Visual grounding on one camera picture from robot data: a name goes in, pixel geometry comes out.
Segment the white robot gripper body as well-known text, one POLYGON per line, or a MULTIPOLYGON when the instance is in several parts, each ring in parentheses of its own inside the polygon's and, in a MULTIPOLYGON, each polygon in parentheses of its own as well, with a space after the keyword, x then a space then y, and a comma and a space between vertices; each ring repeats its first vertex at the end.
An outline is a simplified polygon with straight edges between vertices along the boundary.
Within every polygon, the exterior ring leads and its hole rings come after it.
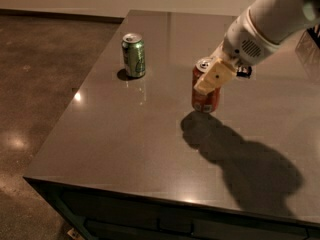
POLYGON ((259 33, 251 19, 250 9, 246 9, 229 26, 211 57, 220 58, 234 67, 248 67, 259 64, 278 49, 278 44, 259 33))

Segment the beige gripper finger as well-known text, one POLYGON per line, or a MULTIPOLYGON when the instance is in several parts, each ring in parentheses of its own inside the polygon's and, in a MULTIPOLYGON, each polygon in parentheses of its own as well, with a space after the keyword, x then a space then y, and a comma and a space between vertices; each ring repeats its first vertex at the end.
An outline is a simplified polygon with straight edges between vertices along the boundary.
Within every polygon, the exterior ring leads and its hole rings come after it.
POLYGON ((207 95, 236 76, 236 69, 220 58, 209 63, 204 74, 197 80, 194 89, 201 95, 207 95))

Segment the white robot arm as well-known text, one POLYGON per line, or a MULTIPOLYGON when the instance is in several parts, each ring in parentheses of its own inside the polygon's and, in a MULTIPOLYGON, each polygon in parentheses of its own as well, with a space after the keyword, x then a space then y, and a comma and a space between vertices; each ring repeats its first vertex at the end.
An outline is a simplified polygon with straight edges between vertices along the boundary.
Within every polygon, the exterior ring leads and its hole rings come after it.
POLYGON ((320 0, 256 0, 229 26, 194 89, 206 95, 241 68, 274 54, 290 35, 320 22, 320 0))

